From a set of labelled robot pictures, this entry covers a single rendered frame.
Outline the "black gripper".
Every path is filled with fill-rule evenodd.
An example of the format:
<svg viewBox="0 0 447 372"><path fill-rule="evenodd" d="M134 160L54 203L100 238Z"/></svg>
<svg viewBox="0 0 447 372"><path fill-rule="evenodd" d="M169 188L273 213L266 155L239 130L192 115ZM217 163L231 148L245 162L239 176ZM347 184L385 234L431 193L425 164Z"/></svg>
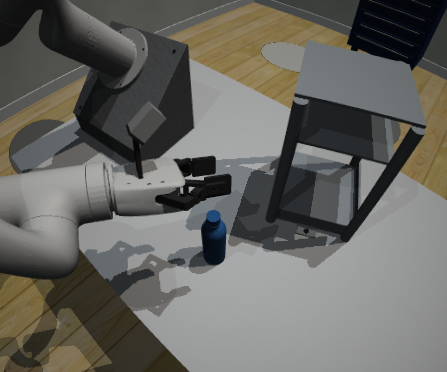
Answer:
<svg viewBox="0 0 447 372"><path fill-rule="evenodd" d="M116 167L108 164L115 215L148 216L188 211L206 198L231 193L230 174L204 177L204 180L184 179L191 174L192 177L215 174L215 156L144 160L142 171L143 179L139 179L135 162ZM195 188L189 193L189 187Z"/></svg>

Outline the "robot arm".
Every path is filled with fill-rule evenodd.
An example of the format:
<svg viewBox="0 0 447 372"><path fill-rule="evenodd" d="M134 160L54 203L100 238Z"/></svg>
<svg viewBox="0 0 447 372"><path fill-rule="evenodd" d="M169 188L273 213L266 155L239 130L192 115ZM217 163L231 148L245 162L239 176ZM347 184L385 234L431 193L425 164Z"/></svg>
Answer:
<svg viewBox="0 0 447 372"><path fill-rule="evenodd" d="M106 87L126 88L144 69L148 46L141 32L115 31L68 0L0 0L0 47L11 42L37 10L43 10L41 42L98 70ZM143 146L166 120L152 106L148 101L126 126L135 144L139 179L139 144ZM70 275L79 260L78 228L111 220L113 212L104 162L0 177L0 273L43 280Z"/></svg>

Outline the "dark blue bottle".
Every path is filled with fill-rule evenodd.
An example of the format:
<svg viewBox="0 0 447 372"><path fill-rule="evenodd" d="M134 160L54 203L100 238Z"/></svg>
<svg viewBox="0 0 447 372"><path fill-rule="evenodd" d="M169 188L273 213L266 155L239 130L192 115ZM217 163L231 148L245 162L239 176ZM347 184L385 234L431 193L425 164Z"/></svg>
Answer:
<svg viewBox="0 0 447 372"><path fill-rule="evenodd" d="M226 225L221 220L220 213L217 210L210 210L201 227L203 255L208 264L219 265L224 261L226 231Z"/></svg>

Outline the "grey open shelving unit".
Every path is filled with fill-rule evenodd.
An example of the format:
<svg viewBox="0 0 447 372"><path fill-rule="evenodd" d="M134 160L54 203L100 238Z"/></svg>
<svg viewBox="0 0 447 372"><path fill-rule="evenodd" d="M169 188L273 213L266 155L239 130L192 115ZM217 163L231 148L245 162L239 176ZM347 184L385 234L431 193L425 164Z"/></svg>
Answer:
<svg viewBox="0 0 447 372"><path fill-rule="evenodd" d="M410 64L307 41L294 96L266 221L348 242L426 133ZM412 125L395 153L391 120ZM353 157L348 165L297 143ZM387 166L360 206L361 159Z"/></svg>

